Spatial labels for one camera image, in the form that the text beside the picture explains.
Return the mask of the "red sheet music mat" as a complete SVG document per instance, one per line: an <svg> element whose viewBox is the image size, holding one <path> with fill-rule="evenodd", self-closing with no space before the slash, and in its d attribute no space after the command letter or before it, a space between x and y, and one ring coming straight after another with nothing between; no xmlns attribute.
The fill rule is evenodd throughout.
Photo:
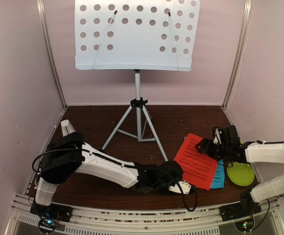
<svg viewBox="0 0 284 235"><path fill-rule="evenodd" d="M195 146L203 138L188 134L179 148L174 161L183 170L183 180L197 188L209 190L211 188L216 168L216 160L206 154L201 154Z"/></svg>

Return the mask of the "grey music stand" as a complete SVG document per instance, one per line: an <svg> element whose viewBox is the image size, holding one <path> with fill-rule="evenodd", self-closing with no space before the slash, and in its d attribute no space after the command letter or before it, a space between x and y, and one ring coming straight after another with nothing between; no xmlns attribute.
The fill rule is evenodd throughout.
<svg viewBox="0 0 284 235"><path fill-rule="evenodd" d="M75 67L133 70L137 133L153 128L141 97L141 71L191 71L201 2L198 0L77 0L74 3Z"/></svg>

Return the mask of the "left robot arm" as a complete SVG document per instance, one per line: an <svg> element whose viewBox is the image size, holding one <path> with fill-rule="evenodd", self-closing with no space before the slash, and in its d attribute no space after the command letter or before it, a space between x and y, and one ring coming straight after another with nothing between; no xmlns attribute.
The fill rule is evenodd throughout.
<svg viewBox="0 0 284 235"><path fill-rule="evenodd" d="M58 185L73 173L93 175L143 193L174 187L183 178L183 170L176 161L161 165L126 162L93 148L78 132L48 145L39 159L38 166L33 167L40 174L35 202L44 217L55 214L53 195Z"/></svg>

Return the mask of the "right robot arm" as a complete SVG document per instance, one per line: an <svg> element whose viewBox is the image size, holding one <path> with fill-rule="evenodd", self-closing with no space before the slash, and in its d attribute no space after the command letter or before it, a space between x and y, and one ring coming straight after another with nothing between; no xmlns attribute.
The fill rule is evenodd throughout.
<svg viewBox="0 0 284 235"><path fill-rule="evenodd" d="M201 154L206 154L215 160L229 158L232 162L275 163L284 164L284 141L247 141L240 142L234 125L213 128L213 139L203 138L195 146ZM270 181L260 183L240 197L236 211L241 216L247 216L256 210L259 202L284 195L284 174Z"/></svg>

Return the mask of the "blue sheet music mat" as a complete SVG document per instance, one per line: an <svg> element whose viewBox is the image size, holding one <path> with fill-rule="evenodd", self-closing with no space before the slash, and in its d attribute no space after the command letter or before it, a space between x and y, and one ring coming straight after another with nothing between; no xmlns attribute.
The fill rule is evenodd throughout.
<svg viewBox="0 0 284 235"><path fill-rule="evenodd" d="M210 189L223 188L224 180L225 180L225 174L224 174L223 162L221 163L217 162L215 176Z"/></svg>

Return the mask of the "green plate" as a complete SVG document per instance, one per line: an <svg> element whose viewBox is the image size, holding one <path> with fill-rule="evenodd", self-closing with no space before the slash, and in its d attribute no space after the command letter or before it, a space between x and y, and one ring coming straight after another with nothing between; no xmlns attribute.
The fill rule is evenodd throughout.
<svg viewBox="0 0 284 235"><path fill-rule="evenodd" d="M255 179L253 168L249 164L230 162L227 167L229 179L236 185L246 187L252 184Z"/></svg>

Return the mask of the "grey metronome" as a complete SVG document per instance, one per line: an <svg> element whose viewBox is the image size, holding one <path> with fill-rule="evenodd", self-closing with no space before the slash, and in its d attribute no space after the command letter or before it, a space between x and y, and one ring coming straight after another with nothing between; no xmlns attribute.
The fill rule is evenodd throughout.
<svg viewBox="0 0 284 235"><path fill-rule="evenodd" d="M63 137L76 132L75 128L68 119L61 121L60 124Z"/></svg>

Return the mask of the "aluminium front rail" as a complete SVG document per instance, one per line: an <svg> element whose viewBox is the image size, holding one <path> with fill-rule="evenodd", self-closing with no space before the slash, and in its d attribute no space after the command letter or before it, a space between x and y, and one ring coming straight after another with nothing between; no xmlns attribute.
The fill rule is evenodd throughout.
<svg viewBox="0 0 284 235"><path fill-rule="evenodd" d="M270 210L261 225L251 233L240 232L238 223L250 219L224 221L219 208L233 203L171 210L110 210L72 207L69 222L59 222L51 235L284 235L284 217L276 199L270 200ZM37 228L39 217L30 213L28 196L16 194L11 216L3 235L42 235ZM267 213L267 202L261 203L262 212L253 215L255 227Z"/></svg>

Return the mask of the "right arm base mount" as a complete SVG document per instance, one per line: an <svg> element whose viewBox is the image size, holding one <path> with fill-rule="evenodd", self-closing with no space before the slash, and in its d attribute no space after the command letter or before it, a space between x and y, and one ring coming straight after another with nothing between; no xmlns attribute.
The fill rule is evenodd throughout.
<svg viewBox="0 0 284 235"><path fill-rule="evenodd" d="M235 228L239 232L251 232L255 228L254 215L261 212L259 205L244 209L240 203L221 206L219 208L222 221L234 221Z"/></svg>

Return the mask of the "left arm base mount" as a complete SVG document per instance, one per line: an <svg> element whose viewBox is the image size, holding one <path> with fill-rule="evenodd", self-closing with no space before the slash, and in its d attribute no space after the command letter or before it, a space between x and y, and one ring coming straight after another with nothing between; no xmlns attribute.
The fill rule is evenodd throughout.
<svg viewBox="0 0 284 235"><path fill-rule="evenodd" d="M30 213L39 217L38 229L45 234L54 232L60 222L70 222L73 208L51 203L49 206L41 206L33 203Z"/></svg>

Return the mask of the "right aluminium corner post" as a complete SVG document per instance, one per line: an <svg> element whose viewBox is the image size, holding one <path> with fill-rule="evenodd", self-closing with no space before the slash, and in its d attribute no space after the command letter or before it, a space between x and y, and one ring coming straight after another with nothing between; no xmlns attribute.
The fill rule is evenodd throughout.
<svg viewBox="0 0 284 235"><path fill-rule="evenodd" d="M237 49L236 49L236 55L235 55L235 59L234 59L234 63L233 63L232 71L231 71L229 84L228 84L225 98L222 104L222 108L226 112L229 112L230 105L233 102L240 71L242 68L242 58L243 58L244 51L246 49L248 35L250 31L252 8L253 8L253 1L245 0L244 10L243 10L243 15L242 15L242 20L241 20L239 39L238 39Z"/></svg>

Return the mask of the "aluminium corner post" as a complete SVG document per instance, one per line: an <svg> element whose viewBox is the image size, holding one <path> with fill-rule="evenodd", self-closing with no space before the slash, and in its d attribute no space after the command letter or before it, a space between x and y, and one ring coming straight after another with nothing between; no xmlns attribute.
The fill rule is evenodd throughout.
<svg viewBox="0 0 284 235"><path fill-rule="evenodd" d="M62 90L62 86L59 80L58 71L55 64L54 54L51 46L50 36L49 36L49 30L47 25L47 16L45 11L45 1L44 0L36 0L37 2L37 9L38 9L38 15L40 19L40 24L43 32L44 42L47 50L47 59L50 66L51 76L55 84L56 92L58 94L58 97L60 99L60 103L62 106L62 109L65 111L67 110L68 106L66 103L66 99L64 97L64 93Z"/></svg>
<svg viewBox="0 0 284 235"><path fill-rule="evenodd" d="M231 71L229 84L228 84L225 98L222 104L222 108L226 112L229 112L230 105L233 102L240 71L242 68L242 58L243 58L244 51L246 49L248 35L250 31L252 8L253 8L253 1L245 0L244 10L243 10L243 15L242 15L242 20L241 20L239 39L238 39L237 49L236 49L236 55L235 55L235 59L234 59L234 63L233 63L232 71Z"/></svg>

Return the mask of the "left aluminium corner post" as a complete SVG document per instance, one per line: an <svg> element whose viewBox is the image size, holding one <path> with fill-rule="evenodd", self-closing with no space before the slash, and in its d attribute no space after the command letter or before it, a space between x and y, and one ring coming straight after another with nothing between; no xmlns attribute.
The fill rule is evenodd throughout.
<svg viewBox="0 0 284 235"><path fill-rule="evenodd" d="M54 54L51 46L50 36L49 36L49 30L47 25L47 16L45 11L45 1L44 0L36 0L37 2L37 9L38 9L38 15L40 19L40 24L43 32L44 42L47 50L47 59L50 66L51 76L55 84L56 92L58 94L58 97L60 99L60 103L62 106L62 109L65 111L67 110L68 106L66 103L66 99L64 97L64 93L62 90L62 86L59 80L58 71L55 64Z"/></svg>

